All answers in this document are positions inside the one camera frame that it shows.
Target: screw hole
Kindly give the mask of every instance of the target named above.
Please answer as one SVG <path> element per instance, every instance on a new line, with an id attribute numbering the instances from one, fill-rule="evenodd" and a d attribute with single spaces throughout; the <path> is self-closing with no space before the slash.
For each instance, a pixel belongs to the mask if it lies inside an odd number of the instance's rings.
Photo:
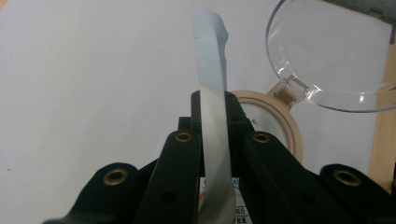
<path id="1" fill-rule="evenodd" d="M 128 171 L 126 171 L 125 169 L 116 168 L 107 172 L 107 174 L 103 178 L 103 182 L 105 182 L 105 184 L 109 186 L 116 186 L 124 182 L 127 177 Z"/>
<path id="2" fill-rule="evenodd" d="M 176 198 L 176 194 L 172 191 L 166 191 L 161 195 L 161 201 L 163 201 L 163 203 L 172 203 L 176 200 Z"/>
<path id="3" fill-rule="evenodd" d="M 335 170 L 332 175 L 339 182 L 351 187 L 357 187 L 361 184 L 361 180 L 347 170 Z"/>
<path id="4" fill-rule="evenodd" d="M 256 133 L 253 135 L 253 139 L 260 143 L 268 143 L 271 140 L 270 136 L 265 133 Z"/>
<path id="5" fill-rule="evenodd" d="M 190 133 L 178 133 L 176 135 L 176 140 L 179 142 L 188 142 L 192 139 L 192 135 Z"/>

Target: black plastic part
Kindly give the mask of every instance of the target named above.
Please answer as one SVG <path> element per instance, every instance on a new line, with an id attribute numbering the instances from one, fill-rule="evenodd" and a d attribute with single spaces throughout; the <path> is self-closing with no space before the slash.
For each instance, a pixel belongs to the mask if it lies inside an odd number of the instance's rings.
<path id="1" fill-rule="evenodd" d="M 224 95 L 232 173 L 234 177 L 238 177 L 241 175 L 240 171 L 243 169 L 241 158 L 243 158 L 245 134 L 254 131 L 254 129 L 250 120 L 246 117 L 242 106 L 239 104 L 238 98 L 227 91 L 224 92 Z M 191 130 L 196 133 L 202 133 L 200 100 L 199 91 L 191 95 Z M 204 164 L 202 163 L 201 176 L 204 176 L 203 168 Z"/>
<path id="2" fill-rule="evenodd" d="M 104 178 L 115 169 L 126 171 L 126 179 L 118 185 L 109 186 Z M 49 220 L 45 224 L 131 223 L 138 206 L 136 202 L 141 198 L 137 190 L 137 177 L 137 170 L 132 165 L 113 163 L 105 166 L 88 182 L 66 217 Z"/>
<path id="3" fill-rule="evenodd" d="M 201 147 L 197 133 L 168 135 L 134 223 L 196 223 Z"/>
<path id="4" fill-rule="evenodd" d="M 360 223 L 396 223 L 396 205 L 373 180 L 351 167 L 333 164 L 322 168 L 324 187 Z"/>
<path id="5" fill-rule="evenodd" d="M 254 140 L 255 134 L 265 136 L 265 143 Z M 240 177 L 242 195 L 255 183 L 262 189 L 245 199 L 254 223 L 356 223 L 271 134 L 248 133 L 244 155 L 254 176 Z"/>

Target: black metal bracket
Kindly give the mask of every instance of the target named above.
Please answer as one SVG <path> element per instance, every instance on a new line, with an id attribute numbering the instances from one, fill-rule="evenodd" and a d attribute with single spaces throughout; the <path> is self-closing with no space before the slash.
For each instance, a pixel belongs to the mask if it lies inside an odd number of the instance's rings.
<path id="1" fill-rule="evenodd" d="M 344 165 L 314 175 L 271 134 L 254 132 L 237 98 L 225 92 L 233 176 L 253 223 L 396 223 L 396 205 L 376 183 Z M 69 212 L 45 224 L 197 222 L 202 156 L 200 95 L 179 119 L 160 158 L 140 170 L 99 170 Z"/>

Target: white plastic strip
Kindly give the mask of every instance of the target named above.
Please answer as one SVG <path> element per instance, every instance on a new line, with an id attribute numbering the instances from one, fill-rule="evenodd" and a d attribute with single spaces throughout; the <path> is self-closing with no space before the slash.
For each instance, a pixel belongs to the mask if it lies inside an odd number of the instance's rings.
<path id="1" fill-rule="evenodd" d="M 206 187 L 199 224 L 231 224 L 235 215 L 230 150 L 228 145 L 226 61 L 227 31 L 221 17 L 204 10 L 194 19 L 195 49 L 201 91 L 201 121 Z"/>

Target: flexible plastic sheet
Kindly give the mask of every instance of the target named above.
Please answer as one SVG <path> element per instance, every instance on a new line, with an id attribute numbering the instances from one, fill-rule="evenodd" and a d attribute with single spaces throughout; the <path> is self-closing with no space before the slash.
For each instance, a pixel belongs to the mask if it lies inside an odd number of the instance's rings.
<path id="1" fill-rule="evenodd" d="M 198 223 L 233 223 L 235 194 L 224 100 L 224 48 L 228 34 L 218 14 L 203 10 L 194 18 L 194 37 L 201 92 L 206 177 L 205 197 Z"/>

